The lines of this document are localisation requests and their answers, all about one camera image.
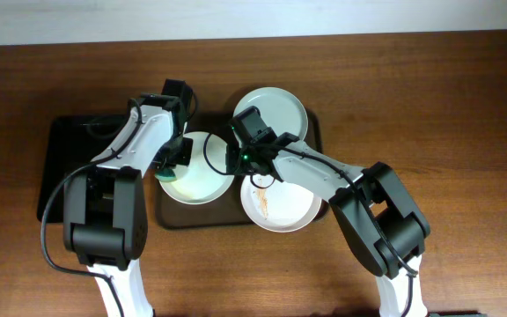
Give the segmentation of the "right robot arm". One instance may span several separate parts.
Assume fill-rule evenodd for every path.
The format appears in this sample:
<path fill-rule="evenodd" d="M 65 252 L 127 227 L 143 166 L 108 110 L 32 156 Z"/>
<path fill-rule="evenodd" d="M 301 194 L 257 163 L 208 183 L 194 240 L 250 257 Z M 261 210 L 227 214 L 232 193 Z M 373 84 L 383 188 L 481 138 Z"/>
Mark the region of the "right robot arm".
<path fill-rule="evenodd" d="M 376 277 L 382 316 L 426 316 L 419 268 L 430 224 L 395 171 L 330 158 L 286 133 L 226 148 L 232 174 L 270 175 L 299 185 L 332 208 L 351 253 Z"/>

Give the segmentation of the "pale blue plate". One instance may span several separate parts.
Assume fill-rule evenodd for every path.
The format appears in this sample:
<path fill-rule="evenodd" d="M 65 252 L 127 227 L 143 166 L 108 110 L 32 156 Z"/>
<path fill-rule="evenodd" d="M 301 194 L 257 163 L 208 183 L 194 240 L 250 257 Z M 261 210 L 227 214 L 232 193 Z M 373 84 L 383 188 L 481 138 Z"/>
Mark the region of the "pale blue plate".
<path fill-rule="evenodd" d="M 261 119 L 276 137 L 284 133 L 304 140 L 308 132 L 308 116 L 301 101 L 292 93 L 276 87 L 263 87 L 247 93 L 235 107 L 233 116 L 249 107 L 257 107 Z"/>

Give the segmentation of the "green sponge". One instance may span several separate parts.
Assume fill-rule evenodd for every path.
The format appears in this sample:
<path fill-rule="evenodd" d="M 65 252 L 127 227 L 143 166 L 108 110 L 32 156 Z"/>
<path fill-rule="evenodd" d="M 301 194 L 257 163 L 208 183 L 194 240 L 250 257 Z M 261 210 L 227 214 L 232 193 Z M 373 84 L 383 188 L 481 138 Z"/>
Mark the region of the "green sponge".
<path fill-rule="evenodd" d="M 154 176 L 159 182 L 173 182 L 177 180 L 174 170 L 169 167 L 156 170 Z"/>

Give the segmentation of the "white plate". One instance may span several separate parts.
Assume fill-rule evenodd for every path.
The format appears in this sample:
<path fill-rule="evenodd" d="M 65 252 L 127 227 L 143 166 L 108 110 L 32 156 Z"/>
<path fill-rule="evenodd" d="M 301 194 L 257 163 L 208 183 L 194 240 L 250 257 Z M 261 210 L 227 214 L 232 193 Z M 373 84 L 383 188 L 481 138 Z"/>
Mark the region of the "white plate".
<path fill-rule="evenodd" d="M 208 135 L 204 131 L 188 132 L 185 137 L 193 141 L 189 165 L 174 168 L 174 181 L 159 182 L 161 188 L 179 203 L 210 203 L 224 194 L 234 181 L 233 175 L 216 173 L 207 164 L 203 146 Z"/>
<path fill-rule="evenodd" d="M 248 217 L 271 232 L 295 232 L 310 224 L 323 206 L 311 191 L 259 174 L 243 180 L 240 201 Z"/>

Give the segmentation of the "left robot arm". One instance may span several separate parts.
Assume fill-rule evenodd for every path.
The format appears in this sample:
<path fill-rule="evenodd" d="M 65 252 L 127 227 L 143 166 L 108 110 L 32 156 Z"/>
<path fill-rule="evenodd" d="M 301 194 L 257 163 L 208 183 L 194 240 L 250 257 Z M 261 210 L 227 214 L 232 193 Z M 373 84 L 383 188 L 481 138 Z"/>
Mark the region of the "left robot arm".
<path fill-rule="evenodd" d="M 140 271 L 148 220 L 143 177 L 154 163 L 185 165 L 183 134 L 198 102 L 191 92 L 143 94 L 128 102 L 103 152 L 58 185 L 63 241 L 94 278 L 110 316 L 152 316 Z"/>

